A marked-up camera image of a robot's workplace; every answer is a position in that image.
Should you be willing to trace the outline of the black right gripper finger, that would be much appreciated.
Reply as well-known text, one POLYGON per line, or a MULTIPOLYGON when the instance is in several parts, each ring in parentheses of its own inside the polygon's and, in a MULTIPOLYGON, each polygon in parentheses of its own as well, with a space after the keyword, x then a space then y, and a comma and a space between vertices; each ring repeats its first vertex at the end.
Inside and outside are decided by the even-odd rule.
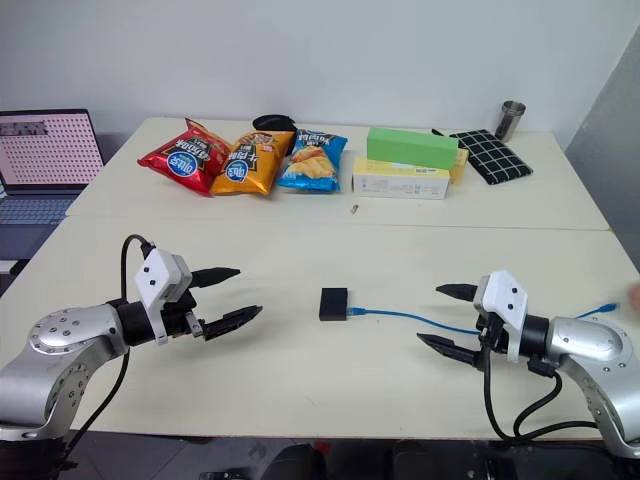
POLYGON ((484 359, 481 351, 458 346, 453 340, 438 335, 417 333, 417 337, 424 344, 447 358, 470 365, 476 370, 484 369, 484 359))
POLYGON ((436 287, 436 291, 451 298, 466 302, 473 302, 478 287, 466 283, 448 283, 436 287))

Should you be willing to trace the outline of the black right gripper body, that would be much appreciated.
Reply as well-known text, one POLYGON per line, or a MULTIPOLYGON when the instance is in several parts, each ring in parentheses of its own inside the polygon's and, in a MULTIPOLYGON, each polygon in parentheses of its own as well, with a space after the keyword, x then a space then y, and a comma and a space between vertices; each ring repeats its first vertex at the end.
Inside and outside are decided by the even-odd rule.
POLYGON ((492 351, 507 351, 509 336, 504 325, 505 322, 496 313, 480 314, 476 329, 481 346, 492 351))

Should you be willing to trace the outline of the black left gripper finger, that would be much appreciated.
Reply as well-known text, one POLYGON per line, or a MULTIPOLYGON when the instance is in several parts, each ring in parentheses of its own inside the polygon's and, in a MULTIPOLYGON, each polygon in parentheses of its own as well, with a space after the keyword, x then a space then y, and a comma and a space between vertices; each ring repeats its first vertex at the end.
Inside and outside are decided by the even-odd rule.
POLYGON ((221 319, 206 323, 201 321, 202 337, 204 341, 226 335, 253 320, 263 310, 262 306, 252 305, 226 313, 221 319))
POLYGON ((207 288, 222 283, 241 273, 239 269, 228 267, 214 267, 193 271, 191 273, 191 288, 207 288))

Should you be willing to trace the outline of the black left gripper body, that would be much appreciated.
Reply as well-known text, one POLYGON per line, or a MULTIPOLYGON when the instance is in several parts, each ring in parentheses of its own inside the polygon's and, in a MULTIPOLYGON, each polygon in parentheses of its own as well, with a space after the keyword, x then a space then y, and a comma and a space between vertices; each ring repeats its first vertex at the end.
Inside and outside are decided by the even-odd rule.
POLYGON ((160 315, 164 333, 159 343, 167 343, 169 338, 192 335, 195 338, 204 335, 202 322, 196 318, 193 310, 197 306, 190 290, 185 290, 177 300, 161 299, 160 315))

